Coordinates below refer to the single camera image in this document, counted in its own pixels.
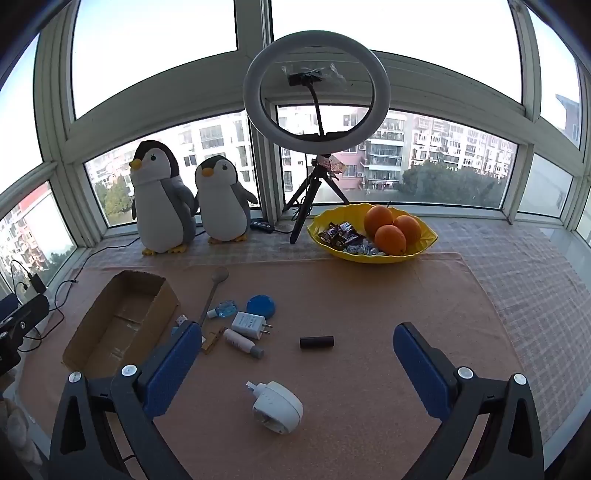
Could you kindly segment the brown cardboard box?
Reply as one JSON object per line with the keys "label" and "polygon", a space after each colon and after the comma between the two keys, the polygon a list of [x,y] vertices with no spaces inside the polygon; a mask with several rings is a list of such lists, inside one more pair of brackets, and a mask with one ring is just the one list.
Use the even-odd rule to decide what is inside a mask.
{"label": "brown cardboard box", "polygon": [[112,277],[66,346],[62,363],[86,377],[105,378],[139,365],[158,344],[179,305],[158,275],[124,270]]}

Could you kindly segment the patterned silver lighter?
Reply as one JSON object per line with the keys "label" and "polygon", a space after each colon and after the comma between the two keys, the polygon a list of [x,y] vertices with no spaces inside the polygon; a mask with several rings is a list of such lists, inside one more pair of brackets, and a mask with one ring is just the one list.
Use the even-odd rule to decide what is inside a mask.
{"label": "patterned silver lighter", "polygon": [[175,319],[174,326],[180,327],[186,321],[187,321],[187,317],[184,314],[181,314]]}

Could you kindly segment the wooden clothespin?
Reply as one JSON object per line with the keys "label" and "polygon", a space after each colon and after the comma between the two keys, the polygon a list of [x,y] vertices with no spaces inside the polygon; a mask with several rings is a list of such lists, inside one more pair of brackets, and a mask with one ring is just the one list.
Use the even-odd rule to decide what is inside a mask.
{"label": "wooden clothespin", "polygon": [[205,354],[211,353],[219,339],[222,337],[225,327],[218,328],[215,331],[208,332],[205,336],[204,343],[201,345],[201,351]]}

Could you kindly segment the pink tube grey cap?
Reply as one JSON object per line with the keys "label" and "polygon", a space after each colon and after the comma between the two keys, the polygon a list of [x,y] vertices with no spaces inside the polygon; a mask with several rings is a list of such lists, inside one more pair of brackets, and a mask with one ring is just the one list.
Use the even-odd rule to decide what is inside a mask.
{"label": "pink tube grey cap", "polygon": [[263,349],[257,347],[252,340],[240,335],[238,332],[235,332],[231,329],[225,329],[223,331],[223,339],[232,347],[235,347],[236,349],[242,351],[245,354],[249,354],[253,358],[263,358]]}

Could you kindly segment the white round plug device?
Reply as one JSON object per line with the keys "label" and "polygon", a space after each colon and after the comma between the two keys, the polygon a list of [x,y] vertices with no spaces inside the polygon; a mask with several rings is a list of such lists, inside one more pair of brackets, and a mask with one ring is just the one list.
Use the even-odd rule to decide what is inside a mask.
{"label": "white round plug device", "polygon": [[257,423],[280,435],[297,429],[304,417],[304,405],[293,392],[274,381],[248,382],[245,386],[256,397],[252,413]]}

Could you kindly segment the clear blue small bottle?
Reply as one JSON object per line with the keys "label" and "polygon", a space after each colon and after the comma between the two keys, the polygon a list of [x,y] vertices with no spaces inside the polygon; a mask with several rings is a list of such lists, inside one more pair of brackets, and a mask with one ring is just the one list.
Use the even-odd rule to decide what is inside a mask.
{"label": "clear blue small bottle", "polygon": [[236,305],[235,301],[229,300],[221,302],[211,310],[208,310],[206,317],[207,319],[228,318],[235,315],[236,312],[238,312],[238,305]]}

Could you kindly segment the grey long spoon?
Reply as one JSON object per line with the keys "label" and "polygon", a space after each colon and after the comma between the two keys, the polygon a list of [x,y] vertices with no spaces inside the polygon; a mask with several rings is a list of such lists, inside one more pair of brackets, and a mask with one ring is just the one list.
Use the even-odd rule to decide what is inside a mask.
{"label": "grey long spoon", "polygon": [[200,314],[200,318],[198,320],[198,324],[200,327],[204,326],[204,321],[207,318],[207,312],[211,310],[211,302],[214,297],[215,291],[217,290],[217,287],[221,285],[221,283],[223,283],[226,279],[228,279],[228,270],[225,267],[218,267],[211,274],[211,289],[209,290],[204,307],[202,308]]}

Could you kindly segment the white USB charger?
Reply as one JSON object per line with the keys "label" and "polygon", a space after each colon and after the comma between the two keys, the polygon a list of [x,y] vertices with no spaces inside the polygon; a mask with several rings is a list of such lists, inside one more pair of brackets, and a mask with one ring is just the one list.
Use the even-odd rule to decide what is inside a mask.
{"label": "white USB charger", "polygon": [[235,314],[230,329],[252,340],[259,340],[263,335],[269,335],[273,328],[266,323],[266,318],[256,314],[238,312]]}

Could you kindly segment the blue round lid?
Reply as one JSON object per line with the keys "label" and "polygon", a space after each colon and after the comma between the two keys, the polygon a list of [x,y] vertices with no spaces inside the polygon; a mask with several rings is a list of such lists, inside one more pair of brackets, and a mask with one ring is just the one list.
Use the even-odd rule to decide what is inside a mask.
{"label": "blue round lid", "polygon": [[246,303],[246,312],[253,315],[263,316],[269,320],[276,313],[276,304],[267,295],[252,296]]}

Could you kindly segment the black cylinder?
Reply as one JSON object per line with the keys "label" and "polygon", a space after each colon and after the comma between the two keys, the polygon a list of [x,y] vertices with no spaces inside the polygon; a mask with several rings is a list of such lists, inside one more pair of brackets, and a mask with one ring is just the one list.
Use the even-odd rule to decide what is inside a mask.
{"label": "black cylinder", "polygon": [[300,338],[301,350],[328,349],[335,345],[335,338],[327,336],[307,336]]}

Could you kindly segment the large plush penguin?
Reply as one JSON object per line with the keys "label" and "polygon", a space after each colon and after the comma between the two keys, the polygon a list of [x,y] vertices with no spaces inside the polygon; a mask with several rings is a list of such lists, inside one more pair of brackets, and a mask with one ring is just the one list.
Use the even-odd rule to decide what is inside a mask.
{"label": "large plush penguin", "polygon": [[185,252],[197,234],[197,201],[180,177],[174,154],[160,141],[144,140],[129,167],[142,254]]}

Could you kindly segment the black inline remote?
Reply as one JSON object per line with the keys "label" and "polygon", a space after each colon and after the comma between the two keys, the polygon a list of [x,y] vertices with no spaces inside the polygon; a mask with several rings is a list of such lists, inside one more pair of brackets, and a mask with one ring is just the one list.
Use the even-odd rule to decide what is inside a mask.
{"label": "black inline remote", "polygon": [[274,232],[274,226],[272,224],[260,220],[252,220],[250,222],[250,229],[267,234],[273,234]]}

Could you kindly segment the wrapped candies pile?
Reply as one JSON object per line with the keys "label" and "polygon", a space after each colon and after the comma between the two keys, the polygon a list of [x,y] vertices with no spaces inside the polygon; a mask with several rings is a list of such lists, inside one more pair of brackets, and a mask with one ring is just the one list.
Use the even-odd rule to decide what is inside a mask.
{"label": "wrapped candies pile", "polygon": [[353,255],[384,255],[384,252],[377,248],[372,241],[356,231],[355,227],[349,222],[342,222],[341,224],[329,222],[328,227],[318,233],[318,239],[322,244],[332,249]]}

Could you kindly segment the black tripod stand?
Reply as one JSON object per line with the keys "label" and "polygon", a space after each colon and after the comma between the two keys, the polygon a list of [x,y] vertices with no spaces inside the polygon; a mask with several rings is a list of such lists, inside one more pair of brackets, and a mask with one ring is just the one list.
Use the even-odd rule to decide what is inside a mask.
{"label": "black tripod stand", "polygon": [[[325,129],[322,125],[320,102],[318,102],[318,95],[315,93],[314,83],[315,80],[301,80],[301,85],[307,87],[308,91],[311,93],[318,121],[318,141],[322,141],[325,140],[325,137],[327,136],[325,135]],[[342,203],[345,205],[351,203],[345,193],[342,192],[341,188],[335,183],[335,180],[332,179],[334,178],[334,175],[332,175],[331,168],[325,167],[325,164],[322,164],[321,160],[314,160],[311,164],[314,167],[312,168],[311,173],[308,174],[307,178],[304,179],[304,182],[301,183],[301,186],[295,191],[293,197],[290,198],[290,201],[288,201],[286,206],[283,207],[284,213],[288,209],[297,206],[297,214],[294,217],[294,227],[290,232],[291,245],[297,243],[298,236],[301,234],[301,229],[304,227],[304,222],[307,220],[308,215],[311,213],[311,209],[314,206],[315,195],[317,195],[318,190],[320,190],[322,180],[331,187],[332,192],[338,195],[339,199],[342,200]],[[301,194],[304,194],[304,200],[300,202],[298,198],[301,197]]]}

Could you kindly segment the phone holder clamp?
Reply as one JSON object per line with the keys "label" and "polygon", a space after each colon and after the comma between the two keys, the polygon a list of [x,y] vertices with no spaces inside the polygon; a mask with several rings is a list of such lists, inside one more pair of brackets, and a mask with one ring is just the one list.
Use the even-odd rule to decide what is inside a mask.
{"label": "phone holder clamp", "polygon": [[339,74],[334,64],[321,67],[296,67],[294,65],[283,65],[283,74],[287,77],[287,84],[294,86],[310,86],[315,83],[328,82],[331,85],[346,87],[346,78]]}

